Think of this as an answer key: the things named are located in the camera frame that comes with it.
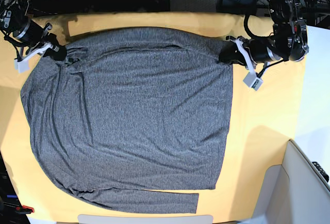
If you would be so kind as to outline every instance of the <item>beige surface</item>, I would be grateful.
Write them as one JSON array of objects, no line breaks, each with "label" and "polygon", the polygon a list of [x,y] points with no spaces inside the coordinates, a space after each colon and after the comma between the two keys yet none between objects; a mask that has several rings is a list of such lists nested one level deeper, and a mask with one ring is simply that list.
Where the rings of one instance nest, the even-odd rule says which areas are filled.
[{"label": "beige surface", "polygon": [[[45,18],[59,40],[70,42],[80,34],[118,27],[161,26],[210,37],[246,35],[243,18],[227,14],[124,13],[70,15]],[[268,19],[252,17],[251,30],[272,31]],[[107,216],[185,216],[186,214],[132,214],[105,210],[82,202],[56,188],[35,160],[29,144],[29,126],[19,91],[29,73],[13,68],[14,50],[0,40],[0,150],[22,204],[35,208],[31,217],[77,222],[79,214]],[[33,68],[38,59],[30,61]],[[286,143],[294,136],[301,100],[305,63],[282,63],[264,76],[258,92],[242,82],[244,67],[234,66],[234,95],[230,131],[223,167],[215,190],[199,192],[197,215],[210,214],[214,222],[249,218],[253,214],[266,170],[281,164]]]}]

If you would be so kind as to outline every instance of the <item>heather gray fabric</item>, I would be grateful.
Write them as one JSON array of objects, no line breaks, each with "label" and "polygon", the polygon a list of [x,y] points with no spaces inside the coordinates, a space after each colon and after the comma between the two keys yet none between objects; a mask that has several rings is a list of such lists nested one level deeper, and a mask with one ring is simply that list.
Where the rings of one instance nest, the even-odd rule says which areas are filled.
[{"label": "heather gray fabric", "polygon": [[61,190],[111,210],[195,213],[214,189],[232,104],[226,42],[165,28],[100,33],[42,58],[21,98],[40,166]]}]

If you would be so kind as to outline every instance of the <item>gray shirt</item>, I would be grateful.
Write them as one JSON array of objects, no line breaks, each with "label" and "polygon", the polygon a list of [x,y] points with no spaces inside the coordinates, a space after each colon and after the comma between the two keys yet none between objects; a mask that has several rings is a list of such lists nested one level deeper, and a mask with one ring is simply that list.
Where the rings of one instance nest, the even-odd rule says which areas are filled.
[{"label": "gray shirt", "polygon": [[195,213],[222,166],[233,73],[226,42],[165,28],[118,29],[42,58],[21,98],[32,151],[61,190],[134,213]]}]

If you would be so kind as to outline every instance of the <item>shirt sleeve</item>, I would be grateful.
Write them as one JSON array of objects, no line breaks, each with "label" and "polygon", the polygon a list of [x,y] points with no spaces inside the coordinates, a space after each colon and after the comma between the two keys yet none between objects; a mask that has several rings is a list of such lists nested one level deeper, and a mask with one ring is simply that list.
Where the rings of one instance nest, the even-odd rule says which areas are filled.
[{"label": "shirt sleeve", "polygon": [[199,198],[198,194],[118,188],[79,192],[75,195],[103,208],[149,214],[196,213]]}]

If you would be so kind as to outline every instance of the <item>yellow table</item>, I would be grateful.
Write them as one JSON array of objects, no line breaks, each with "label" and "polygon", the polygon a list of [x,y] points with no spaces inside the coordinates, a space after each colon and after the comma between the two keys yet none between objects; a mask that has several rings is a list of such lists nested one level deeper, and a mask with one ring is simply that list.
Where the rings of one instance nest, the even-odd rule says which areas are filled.
[{"label": "yellow table", "polygon": [[[247,37],[243,17],[216,13],[118,13],[61,15],[38,19],[53,24],[60,43],[69,43],[90,32],[119,27],[158,26],[203,36]],[[251,17],[249,27],[269,35],[272,21]],[[20,100],[20,89],[29,72],[14,70],[13,47],[0,40],[0,150],[21,204],[35,208],[32,218],[77,222],[79,214],[169,217],[192,214],[133,214],[98,208],[55,187],[41,170],[29,143],[29,126]],[[30,67],[38,62],[30,60]],[[230,131],[217,187],[214,190],[176,191],[200,194],[197,215],[212,215],[214,223],[249,218],[253,214],[266,170],[281,164],[289,138],[295,133],[302,95],[305,62],[286,62],[269,69],[258,92],[242,82],[244,67],[234,65],[234,95]]]}]

